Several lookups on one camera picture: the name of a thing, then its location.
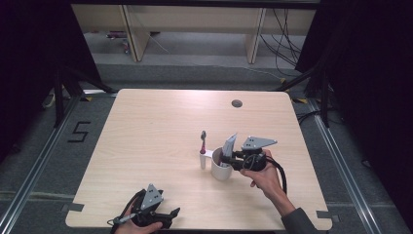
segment table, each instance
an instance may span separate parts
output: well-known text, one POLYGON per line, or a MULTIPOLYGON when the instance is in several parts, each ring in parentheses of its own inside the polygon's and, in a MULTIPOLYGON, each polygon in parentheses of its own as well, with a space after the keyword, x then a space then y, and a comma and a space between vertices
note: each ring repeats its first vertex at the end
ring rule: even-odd
POLYGON ((319 230, 331 228, 305 141, 285 93, 193 90, 122 90, 109 113, 73 201, 71 227, 108 227, 131 196, 153 183, 164 190, 158 213, 180 207, 173 229, 280 230, 281 217, 250 178, 233 172, 219 181, 201 170, 201 132, 206 148, 221 147, 234 133, 235 150, 248 136, 273 138, 266 148, 283 166, 288 196, 319 230), (242 107, 234 107, 233 100, 242 107))

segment cup handle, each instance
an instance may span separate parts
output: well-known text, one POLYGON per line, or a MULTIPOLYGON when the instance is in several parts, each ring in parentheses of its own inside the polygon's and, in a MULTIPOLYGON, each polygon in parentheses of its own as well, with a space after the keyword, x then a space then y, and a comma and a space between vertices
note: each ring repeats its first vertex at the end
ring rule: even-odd
POLYGON ((207 157, 212 158, 212 153, 213 153, 213 150, 206 150, 205 154, 200 153, 200 162, 201 162, 201 168, 202 169, 206 168, 207 157))

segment black stand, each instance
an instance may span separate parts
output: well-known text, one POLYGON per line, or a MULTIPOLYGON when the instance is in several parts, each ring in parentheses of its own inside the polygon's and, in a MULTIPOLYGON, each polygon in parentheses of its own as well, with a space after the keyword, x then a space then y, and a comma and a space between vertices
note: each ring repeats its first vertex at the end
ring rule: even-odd
POLYGON ((108 94, 116 94, 117 90, 114 90, 95 79, 90 78, 83 72, 70 68, 68 66, 62 66, 56 70, 55 75, 55 98, 56 98, 56 122, 57 127, 64 117, 64 104, 63 104, 63 89, 62 86, 72 97, 79 97, 83 94, 83 89, 79 85, 79 80, 88 82, 89 84, 103 90, 108 94))
POLYGON ((337 64, 340 55, 342 55, 347 47, 353 25, 357 19, 354 17, 354 14, 358 9, 358 2, 358 0, 350 1, 349 6, 345 6, 347 9, 345 9, 342 19, 333 30, 331 38, 328 40, 326 47, 322 51, 317 64, 313 68, 294 78, 292 81, 275 89, 276 92, 284 92, 305 81, 307 78, 311 78, 305 91, 306 96, 311 96, 321 90, 321 120, 326 128, 329 128, 327 118, 328 75, 332 74, 332 70, 337 64))

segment person's right hand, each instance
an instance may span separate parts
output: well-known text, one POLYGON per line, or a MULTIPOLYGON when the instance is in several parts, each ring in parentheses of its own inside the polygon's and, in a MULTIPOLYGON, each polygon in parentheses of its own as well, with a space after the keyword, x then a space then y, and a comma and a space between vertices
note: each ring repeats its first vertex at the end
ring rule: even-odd
MULTIPOLYGON (((272 157, 270 150, 264 149, 264 151, 267 156, 272 157)), ((273 164, 267 162, 266 167, 260 172, 242 169, 240 173, 243 176, 252 178, 250 186, 260 188, 264 195, 271 200, 281 216, 288 215, 295 210, 286 194, 282 191, 279 174, 273 164)))

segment hand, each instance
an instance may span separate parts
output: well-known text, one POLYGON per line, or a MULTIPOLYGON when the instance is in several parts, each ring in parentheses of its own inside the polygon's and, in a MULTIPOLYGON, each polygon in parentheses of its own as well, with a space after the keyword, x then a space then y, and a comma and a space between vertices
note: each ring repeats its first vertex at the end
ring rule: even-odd
MULTIPOLYGON (((129 206, 128 210, 125 212, 125 216, 131 214, 131 205, 129 206)), ((124 224, 120 224, 118 229, 116 230, 115 234, 150 234, 153 232, 158 231, 162 228, 161 222, 155 222, 150 225, 139 227, 136 226, 131 219, 129 219, 124 224)))
MULTIPOLYGON (((264 152, 267 156, 272 157, 270 150, 264 149, 264 152)), ((295 211, 294 206, 282 191, 279 174, 273 164, 267 162, 266 167, 260 172, 242 169, 240 173, 243 176, 252 178, 250 186, 260 188, 264 192, 264 195, 271 200, 281 216, 286 216, 295 211)))

